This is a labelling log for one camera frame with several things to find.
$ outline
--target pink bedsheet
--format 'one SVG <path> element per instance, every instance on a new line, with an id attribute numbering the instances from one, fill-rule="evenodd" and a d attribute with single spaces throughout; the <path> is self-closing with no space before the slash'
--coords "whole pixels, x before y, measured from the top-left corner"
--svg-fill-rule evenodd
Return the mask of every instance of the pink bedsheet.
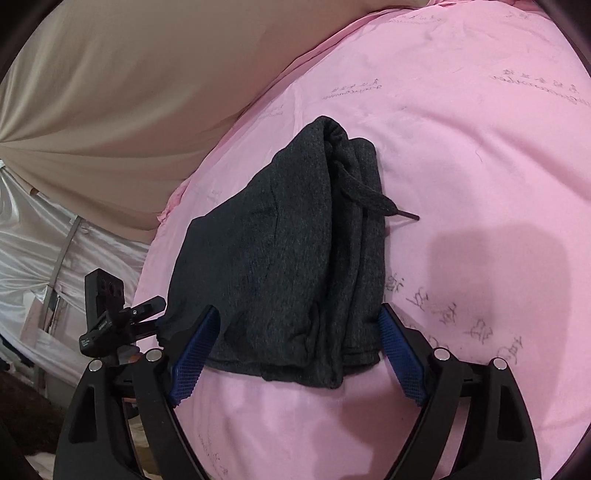
<path id="1" fill-rule="evenodd" d="M 591 80 L 530 2 L 439 4 L 371 15 L 295 62 L 171 198 L 135 300 L 166 297 L 191 219 L 331 116 L 421 215 L 388 220 L 385 299 L 460 359 L 509 361 L 550 479 L 591 422 Z M 227 480 L 380 480 L 418 414 L 384 362 L 334 391 L 206 369 L 176 412 Z"/>

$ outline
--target beige fabric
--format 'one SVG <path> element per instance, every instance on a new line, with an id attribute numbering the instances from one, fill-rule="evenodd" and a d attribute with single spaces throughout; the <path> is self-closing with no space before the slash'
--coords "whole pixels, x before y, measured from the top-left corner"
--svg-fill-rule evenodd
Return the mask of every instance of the beige fabric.
<path id="1" fill-rule="evenodd" d="M 0 158 L 76 214 L 150 242 L 173 190 L 282 69 L 392 3 L 65 0 L 0 84 Z"/>

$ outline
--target white satin fabric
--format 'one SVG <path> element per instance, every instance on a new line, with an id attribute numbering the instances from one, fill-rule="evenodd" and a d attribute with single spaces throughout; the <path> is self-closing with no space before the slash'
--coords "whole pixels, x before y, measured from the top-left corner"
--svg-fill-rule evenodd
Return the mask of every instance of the white satin fabric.
<path id="1" fill-rule="evenodd" d="M 43 302 L 76 216 L 41 194 L 30 195 L 1 167 L 0 334 L 43 370 L 76 385 L 89 360 L 78 349 L 86 331 L 85 275 L 102 268 L 123 279 L 131 302 L 148 247 L 82 220 L 57 276 L 55 290 L 67 304 L 54 320 L 54 336 L 37 329 L 36 339 L 22 341 L 25 294 L 33 292 Z"/>

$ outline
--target folded dark gray garment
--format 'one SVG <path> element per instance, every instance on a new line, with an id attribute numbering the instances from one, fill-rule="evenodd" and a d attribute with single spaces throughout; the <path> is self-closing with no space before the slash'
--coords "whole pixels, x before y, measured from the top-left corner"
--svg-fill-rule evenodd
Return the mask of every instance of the folded dark gray garment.
<path id="1" fill-rule="evenodd" d="M 211 304 L 222 330 L 210 367 L 337 388 L 379 361 L 384 216 L 397 213 L 373 144 L 317 118 L 240 193 L 191 222 L 158 340 Z"/>

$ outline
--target blue gripper pad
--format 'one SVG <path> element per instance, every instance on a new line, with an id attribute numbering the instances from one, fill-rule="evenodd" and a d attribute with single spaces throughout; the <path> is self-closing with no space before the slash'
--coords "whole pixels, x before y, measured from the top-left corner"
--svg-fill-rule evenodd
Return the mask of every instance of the blue gripper pad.
<path id="1" fill-rule="evenodd" d="M 423 365 L 384 307 L 378 316 L 378 323 L 384 353 L 390 360 L 404 394 L 422 407 L 428 397 L 423 381 L 425 374 Z"/>
<path id="2" fill-rule="evenodd" d="M 171 366 L 171 388 L 168 398 L 173 407 L 193 393 L 219 332 L 220 314 L 217 309 L 211 307 L 177 362 Z"/>

